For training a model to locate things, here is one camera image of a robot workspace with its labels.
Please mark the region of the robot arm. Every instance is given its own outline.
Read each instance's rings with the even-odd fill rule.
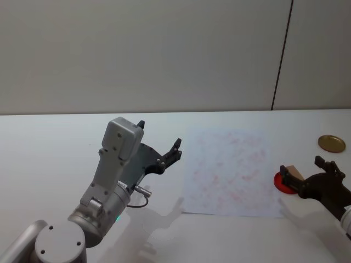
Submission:
[[[99,150],[95,176],[68,221],[48,226],[33,223],[0,256],[0,263],[85,263],[86,248],[98,245],[124,211],[134,191],[146,199],[151,192],[139,186],[146,174],[162,174],[180,160],[181,139],[160,155],[142,144],[144,122],[124,118],[110,121]]]

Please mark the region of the red disc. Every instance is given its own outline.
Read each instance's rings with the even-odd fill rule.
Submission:
[[[274,176],[274,185],[280,192],[288,193],[290,195],[297,193],[293,189],[282,184],[282,177],[281,177],[281,174],[279,172],[276,173],[276,175]]]

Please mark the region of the white wall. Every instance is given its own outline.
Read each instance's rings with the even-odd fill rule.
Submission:
[[[351,1],[295,0],[274,109],[351,107]]]
[[[0,114],[269,109],[290,0],[1,0]]]

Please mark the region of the cable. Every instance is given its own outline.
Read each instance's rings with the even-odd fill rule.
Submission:
[[[145,204],[142,204],[142,205],[127,205],[127,207],[131,207],[131,208],[142,208],[142,207],[146,207],[149,203],[149,199],[144,196],[144,198],[146,199],[146,202]]]

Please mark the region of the gold metal disc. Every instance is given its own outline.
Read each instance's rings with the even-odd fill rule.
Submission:
[[[323,135],[318,139],[318,145],[328,152],[343,152],[346,148],[345,142],[334,135]]]

